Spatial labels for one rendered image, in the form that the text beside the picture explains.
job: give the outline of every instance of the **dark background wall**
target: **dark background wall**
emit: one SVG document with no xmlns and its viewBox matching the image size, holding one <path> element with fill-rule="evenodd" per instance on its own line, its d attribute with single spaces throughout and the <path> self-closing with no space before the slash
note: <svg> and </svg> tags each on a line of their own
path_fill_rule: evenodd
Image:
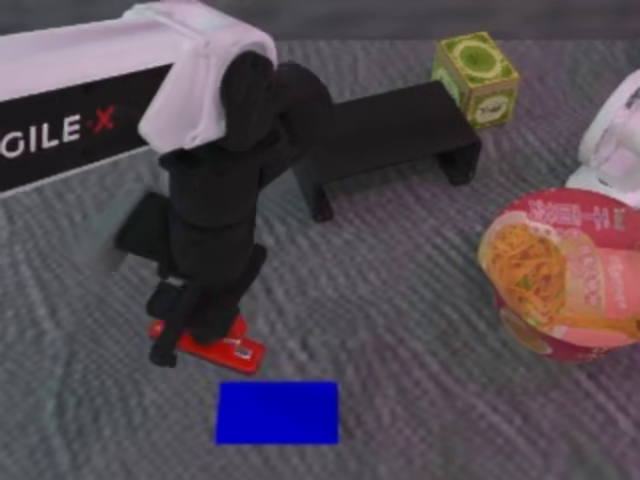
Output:
<svg viewBox="0 0 640 480">
<path fill-rule="evenodd" d="M 279 39 L 433 39 L 487 30 L 500 39 L 640 35 L 638 0 L 208 0 Z M 103 20 L 132 0 L 3 0 L 0 33 Z"/>
</svg>

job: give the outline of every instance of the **blue block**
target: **blue block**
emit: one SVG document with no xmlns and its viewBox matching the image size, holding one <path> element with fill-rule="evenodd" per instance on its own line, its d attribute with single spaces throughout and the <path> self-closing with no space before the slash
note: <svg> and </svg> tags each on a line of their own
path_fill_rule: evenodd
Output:
<svg viewBox="0 0 640 480">
<path fill-rule="evenodd" d="M 327 445 L 339 442 L 335 382 L 223 382 L 218 445 Z"/>
</svg>

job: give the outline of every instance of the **yellow box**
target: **yellow box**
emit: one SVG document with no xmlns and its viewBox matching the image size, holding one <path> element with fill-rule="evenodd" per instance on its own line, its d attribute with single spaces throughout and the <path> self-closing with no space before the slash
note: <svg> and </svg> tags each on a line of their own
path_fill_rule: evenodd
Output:
<svg viewBox="0 0 640 480">
<path fill-rule="evenodd" d="M 438 42 L 431 79 L 444 84 L 474 128 L 513 114 L 520 74 L 486 32 Z"/>
</svg>

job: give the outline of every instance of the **black stand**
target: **black stand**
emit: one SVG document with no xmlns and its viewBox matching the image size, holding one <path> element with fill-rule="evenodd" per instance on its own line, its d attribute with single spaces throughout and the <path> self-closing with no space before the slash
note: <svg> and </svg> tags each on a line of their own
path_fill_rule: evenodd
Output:
<svg viewBox="0 0 640 480">
<path fill-rule="evenodd" d="M 336 106 L 323 140 L 293 173 L 318 222 L 333 219 L 324 186 L 436 155 L 451 185 L 469 183 L 482 142 L 440 82 Z"/>
</svg>

